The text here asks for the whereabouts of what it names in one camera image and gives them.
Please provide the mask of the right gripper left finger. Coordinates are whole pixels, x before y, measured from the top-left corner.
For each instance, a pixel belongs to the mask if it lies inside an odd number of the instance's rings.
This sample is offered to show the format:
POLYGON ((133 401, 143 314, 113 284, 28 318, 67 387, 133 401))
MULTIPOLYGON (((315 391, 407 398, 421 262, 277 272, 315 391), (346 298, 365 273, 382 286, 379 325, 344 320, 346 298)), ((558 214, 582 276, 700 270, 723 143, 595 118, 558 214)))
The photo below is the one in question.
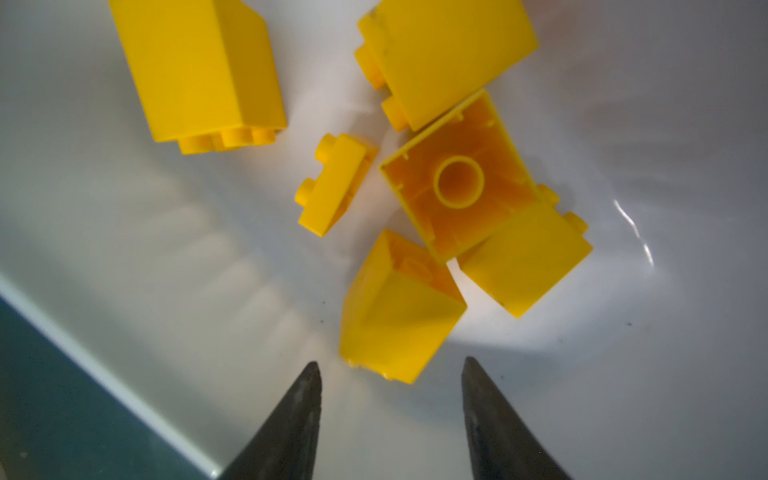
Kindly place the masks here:
POLYGON ((309 362, 221 479, 310 479, 322 412, 322 377, 309 362))

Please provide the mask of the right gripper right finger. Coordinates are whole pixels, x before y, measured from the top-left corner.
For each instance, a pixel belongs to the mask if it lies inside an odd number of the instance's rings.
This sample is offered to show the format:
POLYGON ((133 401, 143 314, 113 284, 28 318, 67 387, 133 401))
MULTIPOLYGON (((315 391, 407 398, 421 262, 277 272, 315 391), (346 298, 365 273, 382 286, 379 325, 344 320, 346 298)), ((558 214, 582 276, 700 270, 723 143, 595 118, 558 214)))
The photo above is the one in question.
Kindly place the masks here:
POLYGON ((475 479, 567 479, 474 357, 465 359, 462 406, 475 479))

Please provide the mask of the yellow upturned small brick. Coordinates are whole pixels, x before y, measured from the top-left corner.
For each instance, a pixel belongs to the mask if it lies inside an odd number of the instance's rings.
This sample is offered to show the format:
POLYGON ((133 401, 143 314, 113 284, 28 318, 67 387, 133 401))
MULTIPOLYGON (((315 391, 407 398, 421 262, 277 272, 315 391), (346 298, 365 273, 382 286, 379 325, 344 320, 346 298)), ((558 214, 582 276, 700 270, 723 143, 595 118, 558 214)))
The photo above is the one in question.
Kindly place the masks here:
POLYGON ((294 197, 302 207, 298 224, 325 236, 349 208, 378 151, 363 137, 324 135, 315 150, 323 169, 317 178, 306 178, 294 197))

